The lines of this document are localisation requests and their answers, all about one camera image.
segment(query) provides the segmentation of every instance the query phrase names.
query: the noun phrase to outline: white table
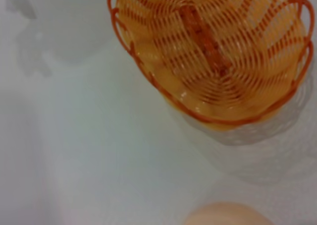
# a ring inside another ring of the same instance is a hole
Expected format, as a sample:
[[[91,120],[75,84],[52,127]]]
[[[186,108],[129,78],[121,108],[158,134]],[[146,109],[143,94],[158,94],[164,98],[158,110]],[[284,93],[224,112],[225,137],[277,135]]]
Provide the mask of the white table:
[[[219,200],[317,223],[315,70],[254,132],[208,132],[142,77],[106,0],[0,0],[0,19],[1,225],[179,225]]]

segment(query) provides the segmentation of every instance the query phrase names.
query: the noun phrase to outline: plastic wire weave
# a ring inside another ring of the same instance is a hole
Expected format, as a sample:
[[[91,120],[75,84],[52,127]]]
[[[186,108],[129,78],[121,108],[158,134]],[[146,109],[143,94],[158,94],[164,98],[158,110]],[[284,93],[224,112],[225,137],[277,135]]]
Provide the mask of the plastic wire weave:
[[[308,0],[107,1],[114,31],[144,76],[178,110],[214,129],[274,115],[313,58]]]

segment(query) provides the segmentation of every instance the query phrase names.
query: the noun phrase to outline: white surface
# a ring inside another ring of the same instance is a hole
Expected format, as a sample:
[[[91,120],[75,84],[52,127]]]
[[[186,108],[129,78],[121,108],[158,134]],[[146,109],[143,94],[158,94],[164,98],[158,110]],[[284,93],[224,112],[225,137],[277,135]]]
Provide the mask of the white surface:
[[[0,19],[1,225],[179,225],[218,200],[317,223],[315,70],[278,117],[210,133],[142,78],[106,0],[0,0]]]

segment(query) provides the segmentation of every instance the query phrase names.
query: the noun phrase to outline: blurry object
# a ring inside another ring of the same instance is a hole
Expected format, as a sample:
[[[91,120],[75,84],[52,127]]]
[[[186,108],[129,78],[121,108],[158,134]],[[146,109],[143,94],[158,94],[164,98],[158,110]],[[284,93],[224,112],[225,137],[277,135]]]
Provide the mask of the blurry object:
[[[6,0],[6,10],[16,12],[19,11],[28,19],[36,19],[35,11],[29,0]]]
[[[273,225],[254,209],[237,203],[216,203],[197,210],[185,225]]]
[[[144,76],[175,108],[213,129],[275,115],[313,58],[308,0],[107,1],[114,31]]]

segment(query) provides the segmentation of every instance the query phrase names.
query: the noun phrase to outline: skin-colored object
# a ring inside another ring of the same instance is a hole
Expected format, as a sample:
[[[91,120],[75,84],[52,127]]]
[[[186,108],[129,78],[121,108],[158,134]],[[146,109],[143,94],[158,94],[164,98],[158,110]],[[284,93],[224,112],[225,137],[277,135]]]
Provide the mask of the skin-colored object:
[[[274,225],[254,209],[237,203],[216,203],[203,207],[184,225]]]
[[[114,31],[143,75],[176,109],[214,129],[275,115],[313,58],[308,0],[107,2]]]

